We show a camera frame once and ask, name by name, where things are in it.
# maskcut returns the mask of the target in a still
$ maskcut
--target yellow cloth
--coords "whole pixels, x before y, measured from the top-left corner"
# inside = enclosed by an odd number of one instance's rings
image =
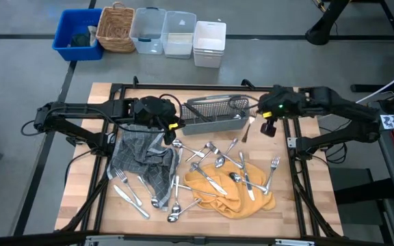
[[[273,193],[269,192],[264,195],[262,191],[253,187],[254,201],[248,195],[247,187],[244,182],[233,182],[229,177],[231,172],[235,172],[244,177],[244,172],[239,169],[232,162],[227,161],[221,168],[215,168],[215,165],[205,165],[201,167],[203,171],[214,179],[223,189],[227,195],[222,195],[215,190],[211,184],[197,171],[187,173],[184,178],[184,183],[200,191],[216,194],[217,197],[193,192],[195,198],[202,198],[202,202],[198,205],[201,208],[212,208],[222,215],[231,219],[241,219],[254,214],[259,209],[270,210],[276,206],[276,200]],[[247,173],[252,183],[257,185],[264,185],[266,181],[265,173],[258,167],[251,164],[246,164]]]

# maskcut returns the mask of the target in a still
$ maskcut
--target wicker basket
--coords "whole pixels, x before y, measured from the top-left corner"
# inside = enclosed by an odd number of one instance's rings
[[[115,2],[112,7],[106,7],[101,12],[96,39],[104,49],[112,52],[130,53],[135,45],[130,39],[130,28],[135,10],[126,8],[124,4]]]

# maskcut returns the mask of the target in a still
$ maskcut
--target white bin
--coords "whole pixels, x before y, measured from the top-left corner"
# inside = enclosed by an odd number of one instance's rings
[[[194,52],[194,64],[205,68],[219,68],[223,55],[207,55]]]
[[[141,54],[162,54],[162,28],[166,11],[159,8],[138,8],[130,30],[130,38]]]
[[[165,56],[189,59],[192,52],[195,14],[180,11],[168,11],[163,23],[162,45]]]
[[[224,51],[226,23],[198,21],[194,36],[194,49]]]

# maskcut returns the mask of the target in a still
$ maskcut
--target gray cloth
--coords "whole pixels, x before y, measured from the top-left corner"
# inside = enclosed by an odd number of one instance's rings
[[[145,126],[122,126],[135,131],[159,131]],[[122,137],[115,145],[111,165],[107,170],[109,179],[116,176],[114,168],[141,175],[155,190],[161,208],[168,207],[170,185],[179,164],[176,150],[172,147],[163,147],[162,141],[163,133],[123,131]]]

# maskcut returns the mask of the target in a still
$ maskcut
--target wire mesh cutlery basket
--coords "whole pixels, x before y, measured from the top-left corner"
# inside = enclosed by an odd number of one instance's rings
[[[248,105],[248,99],[239,94],[189,99],[182,105],[182,120],[185,120],[186,124],[182,128],[183,134],[193,135],[242,129],[249,117],[249,109],[244,109]]]

